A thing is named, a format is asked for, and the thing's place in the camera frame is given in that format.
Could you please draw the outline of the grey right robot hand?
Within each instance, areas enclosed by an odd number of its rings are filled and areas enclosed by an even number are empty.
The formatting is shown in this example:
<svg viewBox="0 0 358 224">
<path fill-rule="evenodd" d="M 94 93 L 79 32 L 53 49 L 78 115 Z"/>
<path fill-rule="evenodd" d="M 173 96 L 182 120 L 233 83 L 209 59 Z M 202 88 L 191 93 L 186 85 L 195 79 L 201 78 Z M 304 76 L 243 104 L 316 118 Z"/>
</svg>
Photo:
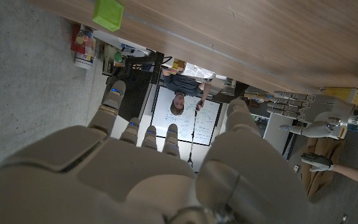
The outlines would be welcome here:
<svg viewBox="0 0 358 224">
<path fill-rule="evenodd" d="M 233 100 L 226 130 L 198 172 L 169 126 L 137 146 L 138 119 L 111 131 L 126 90 L 116 82 L 87 126 L 52 133 L 0 163 L 0 223 L 305 223 L 308 199 L 284 158 Z"/>
</svg>

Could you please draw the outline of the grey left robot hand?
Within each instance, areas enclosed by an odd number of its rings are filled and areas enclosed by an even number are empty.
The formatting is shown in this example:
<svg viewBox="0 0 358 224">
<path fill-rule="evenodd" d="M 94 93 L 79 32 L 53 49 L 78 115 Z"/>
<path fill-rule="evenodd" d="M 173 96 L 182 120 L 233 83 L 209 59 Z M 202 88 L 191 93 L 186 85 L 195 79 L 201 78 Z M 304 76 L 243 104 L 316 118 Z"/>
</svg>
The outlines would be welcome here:
<svg viewBox="0 0 358 224">
<path fill-rule="evenodd" d="M 281 125 L 294 134 L 308 138 L 340 139 L 352 121 L 356 105 L 329 95 L 307 95 L 275 91 L 267 111 L 305 123 L 306 126 Z"/>
</svg>

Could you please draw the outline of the person's black gloved hand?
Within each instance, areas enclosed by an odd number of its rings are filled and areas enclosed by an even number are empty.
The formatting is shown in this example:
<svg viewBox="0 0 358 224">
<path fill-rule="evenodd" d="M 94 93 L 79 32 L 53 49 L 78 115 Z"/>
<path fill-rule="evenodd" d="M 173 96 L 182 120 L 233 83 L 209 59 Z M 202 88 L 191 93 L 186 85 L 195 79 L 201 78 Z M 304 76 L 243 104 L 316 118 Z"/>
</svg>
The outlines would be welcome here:
<svg viewBox="0 0 358 224">
<path fill-rule="evenodd" d="M 324 172 L 333 170 L 334 167 L 332 160 L 311 152 L 303 153 L 301 161 L 311 165 L 310 172 Z"/>
</svg>

